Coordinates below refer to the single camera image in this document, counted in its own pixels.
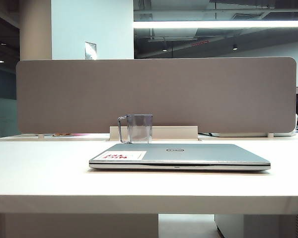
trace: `desk leg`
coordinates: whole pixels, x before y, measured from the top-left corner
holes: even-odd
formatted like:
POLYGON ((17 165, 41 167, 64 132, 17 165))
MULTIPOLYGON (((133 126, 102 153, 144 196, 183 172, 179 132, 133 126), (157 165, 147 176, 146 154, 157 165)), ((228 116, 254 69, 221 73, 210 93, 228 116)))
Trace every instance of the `desk leg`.
POLYGON ((0 238, 158 238, 158 214, 2 214, 2 216, 0 238))

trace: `fluorescent light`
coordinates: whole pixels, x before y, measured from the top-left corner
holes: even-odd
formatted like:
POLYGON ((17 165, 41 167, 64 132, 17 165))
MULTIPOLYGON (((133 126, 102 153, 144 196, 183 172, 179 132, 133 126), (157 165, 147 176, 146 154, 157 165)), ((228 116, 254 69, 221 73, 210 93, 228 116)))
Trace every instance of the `fluorescent light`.
POLYGON ((134 28, 279 28, 298 27, 298 21, 135 21, 134 28))

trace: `dell logo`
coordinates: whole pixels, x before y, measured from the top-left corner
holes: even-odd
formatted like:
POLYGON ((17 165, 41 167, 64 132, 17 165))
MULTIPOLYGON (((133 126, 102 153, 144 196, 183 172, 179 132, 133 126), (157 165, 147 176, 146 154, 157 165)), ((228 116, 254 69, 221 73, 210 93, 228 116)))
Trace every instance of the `dell logo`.
POLYGON ((181 151, 184 151, 183 149, 167 149, 167 151, 170 151, 170 152, 181 152, 181 151))

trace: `cup handle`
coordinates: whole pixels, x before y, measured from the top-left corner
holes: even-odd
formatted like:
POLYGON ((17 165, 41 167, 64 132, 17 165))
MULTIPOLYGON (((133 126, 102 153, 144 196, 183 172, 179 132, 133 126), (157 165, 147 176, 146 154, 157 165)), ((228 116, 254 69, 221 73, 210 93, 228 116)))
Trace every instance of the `cup handle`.
POLYGON ((118 132, 119 132, 120 142, 125 143, 125 144, 130 144, 131 141, 124 141, 123 138, 122 138, 122 135, 121 135, 121 123, 120 123, 120 121, 123 120, 123 119, 126 119, 127 117, 128 117, 128 115, 118 117, 118 132))

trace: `floor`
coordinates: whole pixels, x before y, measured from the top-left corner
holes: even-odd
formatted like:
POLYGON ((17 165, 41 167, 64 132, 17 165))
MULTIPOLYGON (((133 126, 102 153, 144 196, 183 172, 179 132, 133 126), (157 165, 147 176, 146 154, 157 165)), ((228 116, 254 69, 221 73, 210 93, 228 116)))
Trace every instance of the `floor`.
POLYGON ((159 238, 221 238, 214 215, 159 214, 159 238))

